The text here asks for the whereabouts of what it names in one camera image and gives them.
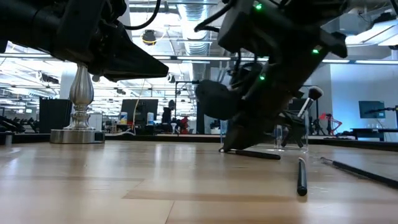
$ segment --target white wall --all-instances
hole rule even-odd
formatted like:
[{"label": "white wall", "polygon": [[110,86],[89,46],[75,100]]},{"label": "white wall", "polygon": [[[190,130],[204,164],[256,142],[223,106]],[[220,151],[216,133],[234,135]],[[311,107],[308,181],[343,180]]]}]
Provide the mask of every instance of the white wall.
[{"label": "white wall", "polygon": [[[359,117],[358,101],[384,101],[385,107],[398,105],[398,66],[396,65],[330,65],[333,116],[343,122],[338,132],[350,128],[367,128],[378,122]],[[380,119],[386,128],[398,128],[396,114],[386,112]],[[398,141],[395,134],[390,134]]]}]

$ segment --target metal base plate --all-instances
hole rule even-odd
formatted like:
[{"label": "metal base plate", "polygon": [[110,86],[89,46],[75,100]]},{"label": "metal base plate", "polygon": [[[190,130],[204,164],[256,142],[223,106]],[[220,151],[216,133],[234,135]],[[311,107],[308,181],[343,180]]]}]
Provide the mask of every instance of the metal base plate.
[{"label": "metal base plate", "polygon": [[51,130],[50,142],[55,144],[104,143],[105,132],[95,130]]}]

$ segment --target silver table leg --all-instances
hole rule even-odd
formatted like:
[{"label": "silver table leg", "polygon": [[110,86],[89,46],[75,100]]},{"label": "silver table leg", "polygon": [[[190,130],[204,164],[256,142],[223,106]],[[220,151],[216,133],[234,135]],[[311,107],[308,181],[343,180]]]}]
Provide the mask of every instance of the silver table leg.
[{"label": "silver table leg", "polygon": [[71,114],[72,123],[61,129],[51,130],[51,143],[59,144],[89,144],[104,143],[105,133],[95,130],[88,124],[90,114],[87,108],[94,100],[94,89],[87,67],[78,65],[76,77],[70,87],[69,99],[75,112]]}]

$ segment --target wooden table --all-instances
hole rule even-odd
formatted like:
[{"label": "wooden table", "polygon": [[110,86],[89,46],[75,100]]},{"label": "wooden table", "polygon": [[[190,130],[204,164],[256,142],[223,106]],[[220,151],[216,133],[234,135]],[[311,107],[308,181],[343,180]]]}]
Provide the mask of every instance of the wooden table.
[{"label": "wooden table", "polygon": [[0,148],[1,223],[398,223],[398,191],[321,164],[325,156],[398,179],[398,154],[310,146],[297,156],[219,154],[219,144],[107,141]]}]

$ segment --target wooden surface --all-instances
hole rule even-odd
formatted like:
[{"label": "wooden surface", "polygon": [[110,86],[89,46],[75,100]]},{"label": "wooden surface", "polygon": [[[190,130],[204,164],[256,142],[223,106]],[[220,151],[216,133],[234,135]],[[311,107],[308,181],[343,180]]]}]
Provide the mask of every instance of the wooden surface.
[{"label": "wooden surface", "polygon": [[398,223],[398,191],[321,164],[325,156],[398,179],[398,154],[310,146],[281,161],[219,144],[108,141],[0,147],[1,223]]}]

